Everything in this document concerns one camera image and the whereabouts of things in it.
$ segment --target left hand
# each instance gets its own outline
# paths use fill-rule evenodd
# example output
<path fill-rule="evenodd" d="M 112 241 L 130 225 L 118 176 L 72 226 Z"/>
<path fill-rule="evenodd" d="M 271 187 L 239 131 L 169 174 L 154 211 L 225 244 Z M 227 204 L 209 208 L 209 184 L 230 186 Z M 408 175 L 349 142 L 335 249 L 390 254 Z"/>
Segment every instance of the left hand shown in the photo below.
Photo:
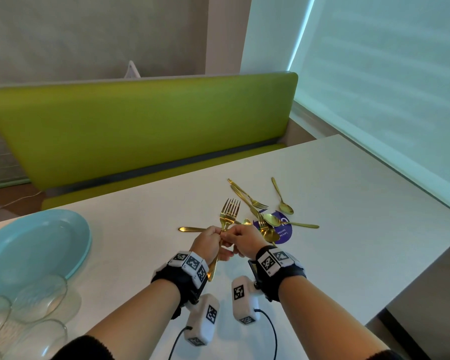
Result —
<path fill-rule="evenodd" d="M 191 252 L 198 254 L 207 265 L 210 265 L 218 253 L 218 260 L 227 262 L 234 255 L 233 252 L 226 248 L 218 247 L 220 243 L 221 228 L 210 226 L 208 229 L 200 233 L 190 248 Z"/>

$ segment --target hand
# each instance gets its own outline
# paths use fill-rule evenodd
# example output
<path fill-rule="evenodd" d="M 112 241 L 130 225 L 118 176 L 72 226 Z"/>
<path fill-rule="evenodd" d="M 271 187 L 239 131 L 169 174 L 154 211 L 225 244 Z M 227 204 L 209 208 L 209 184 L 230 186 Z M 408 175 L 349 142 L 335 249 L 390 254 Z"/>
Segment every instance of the hand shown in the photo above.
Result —
<path fill-rule="evenodd" d="M 220 237 L 227 247 L 234 245 L 234 254 L 239 254 L 242 258 L 247 257 L 255 260 L 258 250 L 270 245 L 265 241 L 260 231 L 251 224 L 237 224 L 227 231 L 222 232 Z"/>
<path fill-rule="evenodd" d="M 198 254 L 207 265 L 210 265 L 215 257 L 218 255 L 218 260 L 223 260 L 227 262 L 234 255 L 233 252 L 227 250 L 226 248 L 219 248 L 220 243 L 220 232 L 221 228 L 217 226 L 210 226 L 208 229 L 203 231 L 197 236 L 195 241 L 190 248 L 191 252 Z"/>

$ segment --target purple sticker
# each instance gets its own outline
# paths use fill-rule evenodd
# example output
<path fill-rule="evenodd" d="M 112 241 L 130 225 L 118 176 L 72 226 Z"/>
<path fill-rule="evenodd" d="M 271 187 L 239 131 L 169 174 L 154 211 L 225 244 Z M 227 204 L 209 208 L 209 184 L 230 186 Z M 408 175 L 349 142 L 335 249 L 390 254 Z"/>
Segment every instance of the purple sticker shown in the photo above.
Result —
<path fill-rule="evenodd" d="M 290 222 L 290 220 L 282 213 L 275 211 L 272 215 L 278 217 L 282 222 Z M 258 221 L 253 221 L 253 225 L 258 229 Z M 292 225 L 290 224 L 281 224 L 278 227 L 275 227 L 275 231 L 278 235 L 280 235 L 280 239 L 275 242 L 275 244 L 283 244 L 289 241 L 292 238 Z"/>

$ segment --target window blind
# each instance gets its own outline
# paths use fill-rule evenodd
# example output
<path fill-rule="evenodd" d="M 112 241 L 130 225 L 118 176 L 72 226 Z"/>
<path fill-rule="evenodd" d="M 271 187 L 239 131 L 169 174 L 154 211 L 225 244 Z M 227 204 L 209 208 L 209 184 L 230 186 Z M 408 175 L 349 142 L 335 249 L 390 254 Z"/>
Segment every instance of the window blind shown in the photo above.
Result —
<path fill-rule="evenodd" d="M 450 206 L 450 0 L 311 0 L 295 100 Z"/>

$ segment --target oval plate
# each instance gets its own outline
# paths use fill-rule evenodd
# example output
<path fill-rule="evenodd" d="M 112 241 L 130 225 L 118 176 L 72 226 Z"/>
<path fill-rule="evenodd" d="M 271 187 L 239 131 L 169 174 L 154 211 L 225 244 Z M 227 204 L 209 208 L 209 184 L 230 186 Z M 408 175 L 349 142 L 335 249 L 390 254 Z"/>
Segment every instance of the oval plate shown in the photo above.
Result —
<path fill-rule="evenodd" d="M 0 229 L 0 295 L 13 297 L 47 274 L 70 278 L 84 262 L 92 235 L 77 212 L 46 210 Z"/>

